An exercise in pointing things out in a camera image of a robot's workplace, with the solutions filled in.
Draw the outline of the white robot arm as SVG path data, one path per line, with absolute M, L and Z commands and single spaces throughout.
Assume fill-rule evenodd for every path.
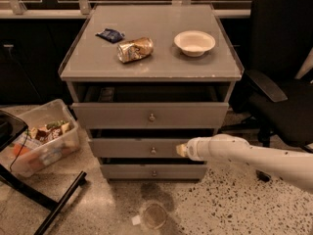
M 313 193 L 313 155 L 310 153 L 257 147 L 244 138 L 228 134 L 190 139 L 177 145 L 176 153 L 198 162 L 215 159 L 251 165 L 301 190 Z

